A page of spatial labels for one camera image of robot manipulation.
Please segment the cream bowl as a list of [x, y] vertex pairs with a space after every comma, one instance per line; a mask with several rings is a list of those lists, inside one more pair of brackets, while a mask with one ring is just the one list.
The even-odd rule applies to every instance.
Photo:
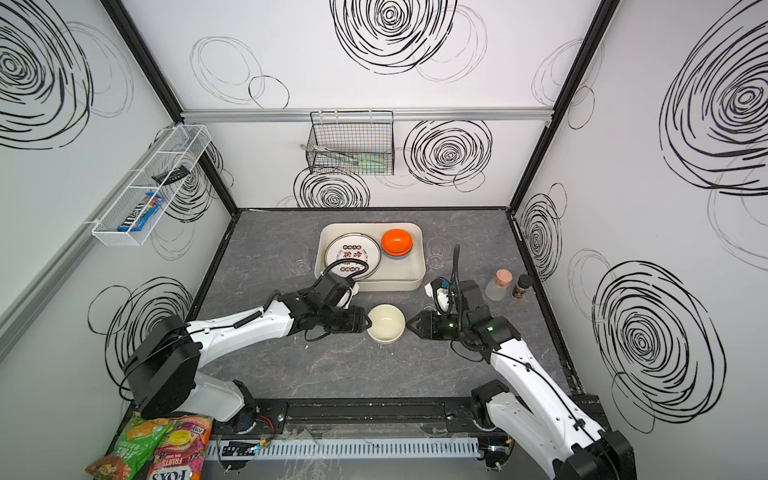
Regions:
[[369, 311], [368, 318], [371, 320], [371, 326], [367, 329], [367, 333], [377, 343], [394, 343], [405, 331], [405, 316], [394, 305], [377, 305]]

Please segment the orange bowl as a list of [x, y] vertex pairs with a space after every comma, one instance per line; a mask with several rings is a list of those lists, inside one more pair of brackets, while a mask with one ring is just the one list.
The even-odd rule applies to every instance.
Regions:
[[382, 235], [380, 245], [386, 255], [402, 258], [413, 249], [413, 238], [403, 229], [391, 229]]

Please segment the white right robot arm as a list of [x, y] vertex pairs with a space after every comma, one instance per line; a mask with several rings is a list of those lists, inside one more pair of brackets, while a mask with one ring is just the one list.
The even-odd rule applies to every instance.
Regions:
[[475, 282], [438, 278], [424, 289], [434, 305], [407, 328], [422, 339], [460, 343], [502, 377], [473, 390], [477, 425], [505, 432], [551, 479], [636, 478], [629, 440], [556, 384], [512, 323], [491, 313]]

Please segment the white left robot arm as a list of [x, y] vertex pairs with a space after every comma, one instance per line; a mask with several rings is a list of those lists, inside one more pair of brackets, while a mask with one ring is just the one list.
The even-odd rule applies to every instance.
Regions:
[[358, 276], [327, 271], [307, 288], [272, 292], [254, 309], [211, 320], [185, 322], [176, 315], [160, 320], [122, 368], [138, 413], [145, 420], [187, 413], [221, 423], [254, 423], [259, 406], [244, 383], [217, 379], [203, 367], [257, 343], [317, 327], [325, 336], [367, 330], [372, 322], [365, 309], [351, 303]]

